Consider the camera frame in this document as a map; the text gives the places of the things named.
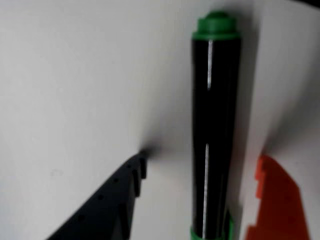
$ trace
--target green marker cap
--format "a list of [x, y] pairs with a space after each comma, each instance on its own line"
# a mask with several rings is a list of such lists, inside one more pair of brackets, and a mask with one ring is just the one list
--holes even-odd
[[223, 11], [213, 11], [198, 20], [197, 31], [192, 34], [194, 40], [232, 40], [240, 38], [237, 20]]

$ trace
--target hole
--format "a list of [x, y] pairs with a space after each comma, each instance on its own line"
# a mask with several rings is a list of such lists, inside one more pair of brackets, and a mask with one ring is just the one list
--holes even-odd
[[83, 222], [83, 221], [85, 220], [85, 218], [86, 218], [85, 215], [80, 214], [80, 215], [78, 216], [78, 222]]

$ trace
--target black plastic piece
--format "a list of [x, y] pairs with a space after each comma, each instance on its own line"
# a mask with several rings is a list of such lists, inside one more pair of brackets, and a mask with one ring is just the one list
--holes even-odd
[[294, 0], [296, 2], [302, 2], [305, 4], [309, 4], [311, 6], [314, 6], [316, 8], [320, 8], [320, 1], [319, 0]]
[[193, 40], [193, 231], [222, 237], [241, 40]]
[[141, 152], [127, 160], [48, 240], [129, 239], [147, 157]]

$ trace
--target marker barrel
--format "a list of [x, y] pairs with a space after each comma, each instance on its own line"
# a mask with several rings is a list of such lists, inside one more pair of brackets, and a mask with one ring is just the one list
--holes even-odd
[[213, 12], [192, 36], [193, 220], [202, 239], [224, 234], [241, 38], [236, 20]]

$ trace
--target green cap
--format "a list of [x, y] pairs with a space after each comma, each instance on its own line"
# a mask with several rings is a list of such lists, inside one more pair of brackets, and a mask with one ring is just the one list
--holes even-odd
[[237, 21], [223, 11], [213, 11], [198, 20], [198, 29], [192, 34], [194, 40], [232, 40], [240, 38]]

